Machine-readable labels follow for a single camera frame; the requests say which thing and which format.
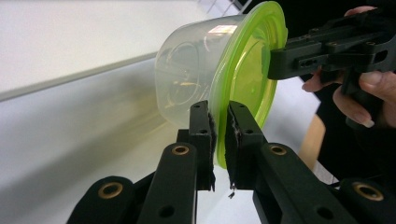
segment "green lid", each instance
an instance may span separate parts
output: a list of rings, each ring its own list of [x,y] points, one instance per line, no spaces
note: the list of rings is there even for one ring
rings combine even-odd
[[[280,5],[263,2],[246,15],[223,51],[209,95],[209,109],[217,124],[217,160],[223,168],[228,103],[246,105],[263,126],[276,90],[276,81],[267,78],[270,50],[283,48],[287,33]]]

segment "person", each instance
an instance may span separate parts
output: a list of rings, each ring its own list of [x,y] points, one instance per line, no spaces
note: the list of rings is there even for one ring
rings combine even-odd
[[[261,1],[254,1],[253,8]],[[306,35],[331,19],[361,13],[375,7],[387,7],[396,15],[392,0],[278,0],[285,15],[289,38]],[[340,92],[342,77],[332,83],[320,83],[320,70],[301,76],[303,90],[314,92],[320,100],[317,114],[326,127],[318,161],[338,180],[349,177],[373,178],[390,192],[396,193],[396,76],[377,71],[360,76],[361,89],[384,101],[380,118],[371,115],[349,96]],[[368,127],[357,132],[345,123],[346,117]]]
[[[372,10],[375,7],[364,6],[355,7],[346,12],[346,16],[356,13],[362,13]],[[335,83],[342,83],[342,77],[338,78]],[[309,78],[303,85],[303,90],[316,92],[320,91],[332,83],[322,84],[320,82],[320,70]],[[383,185],[391,192],[396,192],[396,75],[392,71],[381,73],[378,71],[363,73],[359,79],[359,85],[362,90],[383,100],[382,108],[377,118],[372,118],[370,113],[354,101],[350,96],[341,93],[341,87],[337,87],[332,94],[332,100],[342,112],[343,115],[353,119],[359,124],[364,125],[368,129],[360,132],[351,132],[355,136],[351,136],[349,141],[356,143],[347,144],[348,148],[339,147],[334,149],[334,144],[327,143],[320,151],[318,160],[324,163],[324,166],[331,171],[334,176],[339,179],[347,177],[370,178],[382,175]],[[329,119],[329,111],[319,111],[322,120]],[[339,126],[332,126],[327,132],[337,132]]]

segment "finger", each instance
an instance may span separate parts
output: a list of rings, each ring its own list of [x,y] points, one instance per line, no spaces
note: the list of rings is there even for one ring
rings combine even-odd
[[[382,99],[391,105],[396,105],[396,75],[392,72],[374,71],[361,74],[359,84],[361,89]]]
[[[303,90],[313,92],[320,91],[324,85],[320,82],[321,70],[318,70],[313,74],[313,76],[307,80],[303,85]]]
[[[361,89],[382,99],[381,121],[385,126],[396,127],[396,75],[392,72],[363,73],[359,80]]]
[[[352,8],[352,9],[348,10],[344,16],[351,16],[351,15],[354,15],[354,14],[362,13],[362,12],[373,10],[373,9],[375,9],[375,7],[367,7],[367,6],[365,6],[365,7],[355,7],[355,8]]]
[[[323,76],[322,70],[319,69],[313,74],[313,76],[309,80],[307,80],[304,83],[303,90],[308,92],[320,91],[324,87],[327,87],[333,83],[341,84],[343,83],[343,79],[344,79],[344,71],[339,71],[337,78],[334,81],[330,81],[326,83],[321,82],[321,78],[320,78],[321,76]]]
[[[340,109],[340,111],[350,119],[353,119],[355,122],[362,124],[367,128],[371,128],[375,125],[370,113],[351,97],[341,93],[341,87],[334,92],[332,99],[338,109]]]

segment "plastic container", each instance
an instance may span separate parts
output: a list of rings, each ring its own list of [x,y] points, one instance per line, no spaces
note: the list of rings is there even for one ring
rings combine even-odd
[[[276,2],[263,2],[246,16],[178,28],[156,58],[160,113],[178,128],[188,128],[190,106],[207,100],[218,134],[217,162],[225,167],[228,103],[246,105],[262,127],[276,90],[276,82],[267,79],[270,50],[284,47],[286,39],[283,12]]]

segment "hole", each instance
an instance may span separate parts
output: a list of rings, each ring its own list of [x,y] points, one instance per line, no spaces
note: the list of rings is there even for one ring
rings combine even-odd
[[[172,205],[166,205],[159,211],[160,217],[171,217],[175,213],[175,208]]]
[[[178,156],[181,155],[185,155],[189,152],[189,148],[188,147],[184,147],[184,146],[177,146],[172,148],[172,153]]]
[[[318,63],[317,60],[308,60],[308,61],[302,62],[301,67],[311,67],[313,65],[316,65],[317,63]]]
[[[332,211],[329,208],[326,208],[326,207],[320,207],[317,210],[317,213],[321,217],[324,217],[324,218],[329,219],[329,220],[334,218],[334,215],[332,214]]]
[[[286,152],[287,152],[286,149],[283,148],[283,147],[271,147],[270,149],[271,149],[271,151],[272,151],[274,154],[276,154],[276,155],[278,155],[278,156],[283,156],[283,155],[285,155]]]
[[[98,195],[103,199],[112,199],[122,192],[122,184],[110,182],[104,184],[98,191]]]
[[[384,200],[384,195],[378,189],[361,182],[353,183],[353,189],[362,197],[371,200],[380,202]]]
[[[378,52],[375,55],[374,61],[375,61],[375,63],[380,63],[380,62],[384,61],[387,57],[388,57],[388,51],[384,50],[384,51]]]

